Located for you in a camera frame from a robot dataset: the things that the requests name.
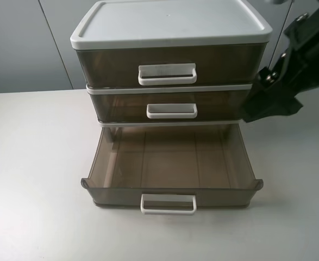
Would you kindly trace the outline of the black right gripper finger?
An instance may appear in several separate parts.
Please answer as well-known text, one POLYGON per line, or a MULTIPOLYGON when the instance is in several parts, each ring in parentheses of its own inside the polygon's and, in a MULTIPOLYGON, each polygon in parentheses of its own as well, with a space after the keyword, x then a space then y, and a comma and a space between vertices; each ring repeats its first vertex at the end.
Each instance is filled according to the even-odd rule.
POLYGON ((291 116, 303 108, 296 93, 288 88, 277 73, 259 71, 252 88, 240 106, 244 122, 253 122, 271 116, 291 116))

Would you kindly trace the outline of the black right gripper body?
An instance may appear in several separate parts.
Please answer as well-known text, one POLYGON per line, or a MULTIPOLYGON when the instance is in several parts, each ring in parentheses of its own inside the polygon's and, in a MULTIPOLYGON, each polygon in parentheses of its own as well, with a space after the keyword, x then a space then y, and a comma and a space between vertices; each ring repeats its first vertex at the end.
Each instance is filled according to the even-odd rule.
POLYGON ((294 19, 284 35, 289 46, 272 70, 259 72, 261 89, 273 96, 295 96, 319 88, 319 8, 294 19))

